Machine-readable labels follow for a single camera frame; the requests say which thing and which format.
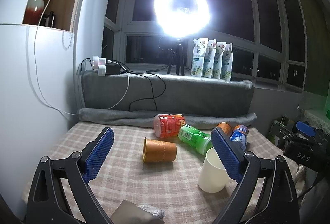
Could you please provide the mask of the white paper cup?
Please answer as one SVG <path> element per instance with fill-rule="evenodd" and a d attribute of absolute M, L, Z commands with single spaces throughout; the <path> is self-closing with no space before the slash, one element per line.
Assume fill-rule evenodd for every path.
<path fill-rule="evenodd" d="M 215 148 L 209 149 L 199 175 L 198 186 L 207 193 L 217 193 L 224 189 L 229 179 Z"/>

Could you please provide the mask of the copper paper cup right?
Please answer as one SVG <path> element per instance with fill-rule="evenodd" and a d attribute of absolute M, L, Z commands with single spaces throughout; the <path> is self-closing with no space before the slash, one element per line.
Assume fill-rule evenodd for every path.
<path fill-rule="evenodd" d="M 228 137 L 233 134 L 233 128 L 229 123 L 221 122 L 217 125 L 217 127 L 221 128 Z"/>

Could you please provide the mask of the copper paper cup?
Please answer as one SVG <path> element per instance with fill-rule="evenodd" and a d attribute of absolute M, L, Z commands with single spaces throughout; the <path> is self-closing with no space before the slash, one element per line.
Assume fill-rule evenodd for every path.
<path fill-rule="evenodd" d="M 177 146 L 175 143 L 144 139 L 143 163 L 173 162 L 176 160 Z"/>
<path fill-rule="evenodd" d="M 217 125 L 217 127 L 221 128 L 228 137 L 233 134 L 233 128 L 229 123 L 221 122 Z"/>

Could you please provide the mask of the copper paper cup left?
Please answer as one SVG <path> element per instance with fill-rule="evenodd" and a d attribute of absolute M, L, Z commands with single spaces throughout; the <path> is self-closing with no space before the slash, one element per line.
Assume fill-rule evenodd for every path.
<path fill-rule="evenodd" d="M 173 162 L 176 160 L 177 146 L 175 143 L 144 139 L 143 163 Z"/>

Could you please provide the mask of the blue plastic bottle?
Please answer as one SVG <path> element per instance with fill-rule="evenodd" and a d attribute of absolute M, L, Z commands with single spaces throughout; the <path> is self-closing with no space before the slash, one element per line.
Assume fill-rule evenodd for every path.
<path fill-rule="evenodd" d="M 233 129 L 233 133 L 230 136 L 230 140 L 233 142 L 238 143 L 238 145 L 240 146 L 240 148 L 242 150 L 246 150 L 247 148 L 247 136 L 248 136 L 248 128 L 245 125 L 237 125 L 234 129 Z"/>

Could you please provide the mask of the green plastic bottle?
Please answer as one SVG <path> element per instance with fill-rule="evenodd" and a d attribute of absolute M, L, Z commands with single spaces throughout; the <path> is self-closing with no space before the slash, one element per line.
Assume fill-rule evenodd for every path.
<path fill-rule="evenodd" d="M 180 128 L 178 138 L 203 156 L 213 147 L 210 134 L 201 132 L 188 124 Z"/>

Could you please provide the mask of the grey rolled blanket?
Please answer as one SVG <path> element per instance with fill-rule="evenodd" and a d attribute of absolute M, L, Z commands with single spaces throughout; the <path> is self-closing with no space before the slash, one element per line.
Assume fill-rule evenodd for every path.
<path fill-rule="evenodd" d="M 103 125 L 152 128 L 154 117 L 157 114 L 159 114 L 159 112 L 150 110 L 128 112 L 113 109 L 82 108 L 78 111 L 78 118 L 80 121 Z M 232 127 L 239 124 L 250 126 L 257 119 L 257 116 L 255 113 L 248 113 L 245 116 L 218 118 L 185 114 L 184 118 L 187 124 L 200 130 L 207 130 L 216 127 L 221 122 L 229 123 Z"/>

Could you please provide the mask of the printed pouch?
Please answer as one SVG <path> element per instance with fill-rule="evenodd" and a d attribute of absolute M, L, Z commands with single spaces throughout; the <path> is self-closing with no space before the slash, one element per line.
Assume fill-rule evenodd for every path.
<path fill-rule="evenodd" d="M 216 39 L 209 40 L 204 58 L 203 77 L 212 78 L 216 51 L 217 51 L 217 40 Z"/>
<path fill-rule="evenodd" d="M 208 38 L 198 38 L 193 40 L 194 47 L 193 47 L 192 65 L 191 65 L 192 76 L 202 77 L 203 65 L 204 65 L 208 42 L 209 42 Z"/>
<path fill-rule="evenodd" d="M 227 81 L 232 77 L 233 44 L 227 43 L 223 52 L 221 78 Z"/>
<path fill-rule="evenodd" d="M 217 42 L 216 53 L 214 57 L 213 76 L 214 79 L 220 79 L 222 70 L 222 59 L 225 51 L 226 42 Z"/>

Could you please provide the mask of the red plastic bottle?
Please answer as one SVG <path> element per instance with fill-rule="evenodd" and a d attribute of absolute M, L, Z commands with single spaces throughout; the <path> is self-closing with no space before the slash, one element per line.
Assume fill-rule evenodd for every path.
<path fill-rule="evenodd" d="M 177 136 L 186 120 L 181 114 L 157 114 L 154 117 L 154 133 L 159 139 Z"/>

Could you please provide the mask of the white power strip with plugs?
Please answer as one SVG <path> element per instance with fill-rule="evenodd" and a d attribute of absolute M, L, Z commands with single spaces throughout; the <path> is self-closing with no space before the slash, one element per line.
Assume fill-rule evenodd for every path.
<path fill-rule="evenodd" d="M 98 56 L 92 58 L 92 69 L 98 76 L 118 75 L 121 72 L 119 63 Z"/>

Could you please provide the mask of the grey sofa backrest cushion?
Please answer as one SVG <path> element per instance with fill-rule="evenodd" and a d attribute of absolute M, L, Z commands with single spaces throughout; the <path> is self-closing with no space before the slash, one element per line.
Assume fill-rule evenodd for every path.
<path fill-rule="evenodd" d="M 94 71 L 84 72 L 81 85 L 86 108 L 218 118 L 246 115 L 255 90 L 249 80 L 131 73 L 98 76 Z"/>

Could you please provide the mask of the black tripod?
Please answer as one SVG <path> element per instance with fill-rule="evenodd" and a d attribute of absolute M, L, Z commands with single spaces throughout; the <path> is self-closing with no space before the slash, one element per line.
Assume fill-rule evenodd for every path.
<path fill-rule="evenodd" d="M 167 74 L 171 73 L 172 67 L 176 67 L 176 75 L 185 75 L 183 38 L 176 38 L 173 46 L 167 49 L 169 52 L 169 63 L 167 65 Z"/>

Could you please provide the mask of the red white vase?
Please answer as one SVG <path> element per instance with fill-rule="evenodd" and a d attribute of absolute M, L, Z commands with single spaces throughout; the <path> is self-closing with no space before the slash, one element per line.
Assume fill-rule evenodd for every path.
<path fill-rule="evenodd" d="M 43 0 L 28 0 L 24 14 L 24 24 L 37 25 L 44 10 Z"/>

